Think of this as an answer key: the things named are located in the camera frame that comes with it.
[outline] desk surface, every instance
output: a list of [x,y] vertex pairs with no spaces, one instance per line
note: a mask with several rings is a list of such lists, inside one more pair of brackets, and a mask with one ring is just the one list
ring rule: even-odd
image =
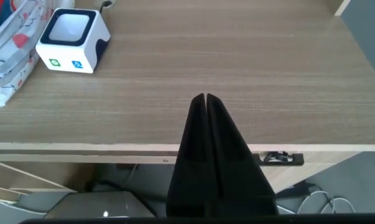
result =
[[104,18],[98,71],[39,63],[0,142],[177,144],[204,92],[249,144],[375,144],[375,71],[324,0],[118,0]]

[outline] plastic bag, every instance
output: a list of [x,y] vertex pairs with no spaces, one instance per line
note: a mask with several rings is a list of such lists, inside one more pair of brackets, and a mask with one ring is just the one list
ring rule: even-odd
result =
[[24,0],[0,26],[0,107],[22,86],[39,57],[34,50],[57,7],[69,0]]

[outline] white cable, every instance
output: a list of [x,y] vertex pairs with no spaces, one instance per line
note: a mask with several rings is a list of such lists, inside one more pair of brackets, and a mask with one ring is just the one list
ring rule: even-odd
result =
[[25,209],[25,208],[16,207],[14,205],[7,204],[6,202],[0,202],[0,204],[4,205],[4,206],[7,206],[9,208],[17,209],[17,210],[20,210],[20,211],[23,211],[23,212],[28,212],[28,213],[31,213],[31,214],[36,214],[36,215],[46,215],[47,214],[47,212],[38,212],[38,211],[28,210],[28,209]]
[[329,202],[332,202],[332,206],[331,206],[332,211],[331,211],[331,212],[332,212],[332,213],[335,212],[335,201],[334,201],[333,198],[330,196],[330,194],[329,194],[328,192],[323,191],[323,190],[317,190],[317,191],[312,192],[309,196],[307,196],[307,197],[304,199],[304,201],[302,201],[300,207],[298,208],[297,214],[300,214],[301,209],[303,208],[305,202],[306,202],[310,197],[312,197],[312,196],[315,195],[315,194],[324,194],[324,195],[326,195],[326,196],[329,198]]
[[128,182],[132,179],[132,176],[133,176],[133,174],[135,173],[135,170],[136,170],[137,167],[138,167],[138,164],[135,164],[135,166],[133,166],[132,171],[130,172],[130,175],[129,175],[128,178],[124,181],[124,184],[121,185],[122,187],[125,187],[125,186],[128,184]]
[[[337,200],[345,201],[345,202],[349,205],[349,207],[351,207],[351,211],[352,211],[353,213],[356,213],[354,206],[352,205],[352,203],[351,203],[349,200],[347,200],[346,198],[343,198],[343,197],[336,197],[336,198],[333,198],[333,204],[334,204],[334,202],[337,201]],[[323,207],[323,209],[322,209],[322,211],[321,211],[320,213],[323,214],[323,212],[325,212],[325,210],[326,210],[326,208],[327,208],[328,206],[329,206],[329,203],[327,203],[327,204]]]
[[280,206],[280,205],[277,205],[277,207],[280,208],[280,209],[282,209],[282,210],[284,210],[284,211],[286,211],[286,212],[288,212],[288,213],[290,213],[290,214],[294,214],[294,215],[296,215],[296,213],[293,212],[293,211],[291,211],[290,209],[287,209],[287,208],[282,207],[282,206]]

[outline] blue icon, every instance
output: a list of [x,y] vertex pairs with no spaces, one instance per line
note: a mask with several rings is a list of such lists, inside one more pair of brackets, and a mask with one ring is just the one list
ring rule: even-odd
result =
[[79,61],[72,61],[75,68],[83,68],[81,62]]

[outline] white cube speaker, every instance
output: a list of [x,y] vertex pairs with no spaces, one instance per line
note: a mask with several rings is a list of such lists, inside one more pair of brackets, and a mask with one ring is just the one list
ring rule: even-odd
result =
[[110,41],[99,11],[54,11],[36,50],[51,70],[93,73]]

